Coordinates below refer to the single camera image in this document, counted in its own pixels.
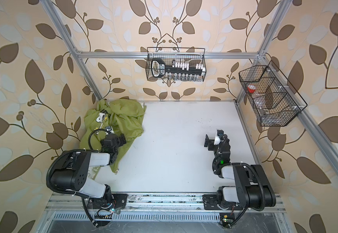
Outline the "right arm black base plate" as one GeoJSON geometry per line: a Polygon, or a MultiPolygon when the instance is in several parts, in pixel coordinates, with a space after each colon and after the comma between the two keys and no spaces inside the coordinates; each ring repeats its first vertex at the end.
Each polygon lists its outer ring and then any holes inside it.
{"type": "Polygon", "coordinates": [[[205,210],[218,210],[218,211],[241,211],[243,207],[238,203],[221,202],[216,194],[204,194],[202,196],[203,205],[205,210]]]}

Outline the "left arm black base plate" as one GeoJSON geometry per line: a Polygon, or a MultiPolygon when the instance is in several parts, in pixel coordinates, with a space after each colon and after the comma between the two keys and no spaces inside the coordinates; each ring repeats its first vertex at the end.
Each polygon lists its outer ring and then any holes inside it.
{"type": "Polygon", "coordinates": [[[119,209],[126,206],[127,198],[126,193],[112,193],[101,199],[90,199],[87,204],[92,209],[119,209]]]}

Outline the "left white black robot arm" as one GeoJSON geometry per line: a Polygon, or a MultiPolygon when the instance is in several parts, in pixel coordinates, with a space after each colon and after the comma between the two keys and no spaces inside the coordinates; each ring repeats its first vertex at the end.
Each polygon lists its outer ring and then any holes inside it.
{"type": "Polygon", "coordinates": [[[83,208],[113,212],[124,208],[127,194],[113,194],[111,187],[90,178],[89,169],[113,165],[118,150],[126,144],[125,136],[115,134],[109,127],[96,129],[88,136],[88,149],[67,150],[50,165],[46,175],[47,187],[58,194],[81,198],[83,208]]]}

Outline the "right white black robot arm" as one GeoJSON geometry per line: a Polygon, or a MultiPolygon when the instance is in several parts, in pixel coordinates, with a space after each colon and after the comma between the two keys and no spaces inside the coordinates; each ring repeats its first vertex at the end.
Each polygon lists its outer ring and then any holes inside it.
{"type": "Polygon", "coordinates": [[[214,139],[205,137],[204,147],[214,153],[213,174],[234,182],[220,186],[215,195],[203,195],[206,210],[263,211],[276,205],[276,195],[261,165],[231,161],[230,139],[223,130],[217,130],[214,139]]]}

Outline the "green zip-up hooded jacket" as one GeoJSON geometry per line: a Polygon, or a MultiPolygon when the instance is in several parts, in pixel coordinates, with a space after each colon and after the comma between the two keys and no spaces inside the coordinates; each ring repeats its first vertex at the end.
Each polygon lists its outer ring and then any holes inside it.
{"type": "Polygon", "coordinates": [[[84,117],[86,132],[83,135],[80,148],[101,150],[100,141],[105,138],[105,132],[92,133],[96,129],[111,126],[118,136],[124,135],[127,143],[118,149],[117,160],[110,166],[112,172],[117,172],[118,164],[132,146],[134,140],[141,136],[146,108],[135,100],[119,99],[112,102],[100,100],[95,109],[87,111],[84,117]]]}

